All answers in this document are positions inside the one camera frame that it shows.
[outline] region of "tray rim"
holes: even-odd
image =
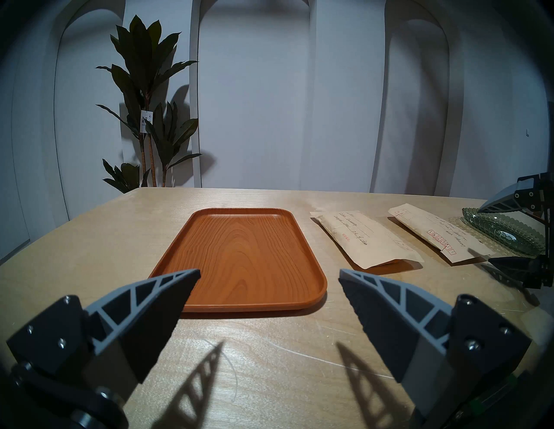
[[[293,224],[293,229],[296,229],[296,231],[293,231],[296,238],[300,242],[301,247],[305,250],[308,258],[311,258],[315,263],[314,268],[316,268],[315,270],[316,274],[320,276],[322,279],[321,291],[308,301],[279,302],[279,303],[269,303],[269,304],[185,304],[185,307],[183,308],[182,313],[219,313],[219,312],[235,313],[235,312],[299,310],[304,308],[310,308],[321,301],[321,299],[327,292],[327,277],[325,276],[323,270],[321,269],[319,261],[315,257],[314,252],[310,247],[310,244],[306,240],[306,236],[304,235],[302,229],[300,228],[300,225],[298,225],[298,222],[296,221],[296,218],[294,217],[292,212],[286,209],[281,209],[277,207],[208,207],[208,208],[196,210],[191,214],[191,216],[185,222],[183,227],[179,230],[179,232],[177,233],[173,241],[170,243],[169,247],[163,253],[158,263],[156,263],[156,266],[150,273],[149,278],[155,276],[156,271],[160,269],[162,263],[165,263],[166,257],[169,256],[170,253],[173,253],[173,248],[178,245],[177,243],[180,241],[181,236],[184,235],[187,232],[187,230],[191,228],[192,224],[198,218],[209,214],[217,214],[217,212],[221,210],[230,210],[230,211],[240,210],[240,211],[246,212],[246,213],[240,213],[240,215],[248,215],[248,214],[256,215],[256,213],[247,213],[248,211],[261,212],[261,211],[274,210],[276,212],[275,213],[276,215],[281,214],[286,216],[289,220],[291,220]]]

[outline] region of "green leaf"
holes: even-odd
[[[170,142],[175,141],[175,130],[177,129],[177,118],[178,118],[179,111],[177,109],[177,103],[173,102],[173,109],[171,109],[171,117],[170,117],[170,130],[167,133],[167,139]]]
[[[114,83],[123,93],[125,106],[135,123],[140,123],[141,105],[136,94],[136,88],[131,80],[131,76],[121,67],[111,65],[111,77]]]
[[[123,172],[119,170],[118,166],[114,166],[114,172],[115,172],[115,180],[120,183],[124,183],[125,185],[127,185],[127,187],[129,187],[129,183],[127,183],[127,181],[125,180],[125,177],[123,176]]]
[[[129,32],[132,34],[133,30],[137,26],[137,24],[142,24],[142,20],[139,18],[138,15],[135,15],[133,19],[131,20],[131,23],[129,24]]]
[[[160,157],[160,162],[162,163],[162,166],[165,167],[171,162],[171,158],[173,158],[173,145],[158,135],[154,125],[150,122],[146,122],[146,129],[154,139],[156,149],[158,150],[158,156]]]
[[[152,53],[154,53],[158,47],[160,36],[162,35],[162,25],[159,20],[150,24],[150,27],[148,27],[148,34],[152,40]]]
[[[173,76],[175,73],[180,72],[191,64],[197,63],[198,61],[190,60],[185,63],[175,63],[168,70],[164,71],[161,75],[157,75],[152,84],[152,91],[158,88],[163,82]]]
[[[129,189],[133,190],[139,187],[139,166],[134,166],[128,162],[124,162],[121,165],[121,172],[125,181],[129,185]]]
[[[113,43],[114,45],[114,48],[115,50],[121,55],[121,45],[119,44],[119,40],[117,39],[117,37],[114,37],[112,34],[110,34],[110,40],[111,42]]]
[[[133,18],[129,28],[131,29],[135,51],[142,61],[143,69],[146,71],[150,67],[150,61],[152,61],[152,40],[148,30],[137,15]]]
[[[141,188],[147,188],[148,187],[148,174],[150,172],[150,169],[146,170],[144,174],[142,175],[142,184],[140,185]]]
[[[163,62],[175,48],[179,35],[180,33],[172,33],[157,46],[156,51],[152,55],[152,62],[150,63],[150,69],[148,71],[148,80],[154,80]]]
[[[124,27],[119,25],[116,27],[117,35],[119,36],[119,49],[117,49],[117,47],[115,49],[117,49],[117,52],[119,52],[125,60],[125,66],[127,67],[135,86],[146,93],[148,90],[146,69],[144,68],[143,63],[135,50],[135,44],[131,33],[129,33]]]
[[[136,138],[139,138],[139,133],[140,133],[139,126],[134,123],[133,118],[131,117],[131,115],[127,115],[127,126],[129,127],[129,129],[131,130],[133,135]]]
[[[168,169],[171,168],[171,167],[175,167],[177,164],[181,164],[183,161],[186,161],[188,159],[192,159],[192,158],[196,158],[196,157],[199,157],[200,155],[202,155],[201,153],[189,153],[188,155],[185,155],[184,157],[182,157],[180,160],[178,160],[177,162],[174,162],[173,164],[171,164],[169,167],[167,167]]]
[[[112,176],[114,179],[117,179],[115,176],[114,169],[107,163],[105,159],[102,158],[102,162],[104,163],[104,169],[107,171],[107,173]]]
[[[165,127],[163,126],[163,106],[161,103],[159,103],[154,109],[154,113],[152,114],[152,124],[156,130],[156,134],[160,138],[165,138]]]
[[[131,189],[128,188],[128,186],[124,183],[120,183],[120,182],[116,182],[115,180],[113,179],[102,179],[103,181],[105,181],[106,183],[109,183],[110,185],[112,185],[115,189],[117,189],[118,191],[120,192],[123,192],[124,194],[126,194],[127,192],[129,192]]]
[[[103,108],[104,110],[107,110],[108,112],[110,112],[112,115],[114,115],[117,119],[119,119],[121,121],[121,123],[123,123],[128,129],[131,130],[131,132],[133,133],[133,135],[138,138],[139,137],[139,131],[136,127],[133,127],[129,122],[129,119],[132,119],[131,118],[131,115],[127,115],[127,122],[125,122],[123,119],[121,119],[119,117],[118,114],[116,114],[115,112],[112,112],[110,109],[108,109],[106,106],[103,106],[102,104],[97,104],[98,107],[101,107]]]
[[[186,139],[190,138],[196,130],[198,129],[198,119],[189,119],[181,126],[183,133],[175,141],[174,144],[177,144],[179,147],[185,142]]]

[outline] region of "envelope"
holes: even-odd
[[[461,262],[476,256],[492,255],[478,239],[428,211],[402,204],[388,211],[425,241],[435,246],[450,262]]]
[[[362,269],[399,259],[423,263],[423,258],[379,222],[359,211],[312,212],[354,263]]]

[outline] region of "wooden table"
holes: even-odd
[[[327,277],[324,304],[299,316],[179,320],[158,363],[125,405],[130,426],[167,427],[181,418],[175,411],[179,401],[185,413],[194,416],[185,403],[186,388],[181,387],[224,342],[211,396],[203,402],[207,404],[203,427],[403,427],[413,404],[363,333],[337,280],[339,269],[351,266],[310,219],[311,211],[360,210],[385,225],[424,258],[423,268],[389,277],[413,283],[448,303],[453,304],[460,293],[472,293],[524,332],[521,316],[531,307],[520,292],[499,284],[477,265],[451,266],[389,220],[388,209],[403,203],[448,219],[482,201],[339,192],[136,189],[62,225],[0,267],[3,364],[14,363],[5,340],[46,304],[71,293],[85,307],[117,287],[148,277],[194,211],[277,207],[294,214]],[[532,365],[537,350],[533,343],[520,367]],[[353,384],[344,366],[349,359],[365,370]]]

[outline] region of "white wall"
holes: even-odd
[[[119,113],[123,95],[109,72],[95,68],[122,63],[110,41],[110,34],[117,36],[115,26],[121,23],[113,11],[91,10],[75,19],[60,41],[54,123],[69,219],[121,194],[102,181],[110,177],[102,165],[103,158],[112,166],[123,162],[121,126],[117,118],[96,104]]]
[[[219,0],[198,45],[202,186],[297,189],[309,8],[301,0]]]
[[[546,171],[547,156],[540,156],[548,153],[545,87],[532,61],[515,54],[519,48],[505,36],[504,20],[488,2],[440,3],[459,28],[464,69],[459,147],[445,166],[452,181],[447,195],[486,199],[516,182],[522,171]],[[527,107],[518,94],[525,94]],[[529,106],[536,117],[523,112]],[[522,139],[517,129],[524,125],[534,139]],[[516,160],[524,152],[533,160],[522,167]]]
[[[6,108],[12,104],[18,53],[17,46],[12,46],[0,64],[0,260],[29,240],[13,166],[12,109]]]
[[[314,87],[300,189],[370,189],[383,95],[384,4],[315,2]]]
[[[412,0],[388,0],[385,27],[386,97],[371,190],[433,195],[447,118],[448,43]]]
[[[11,143],[23,216],[34,241],[67,222],[54,138],[54,77],[67,22],[85,0],[48,3],[19,34],[20,56],[11,86]]]

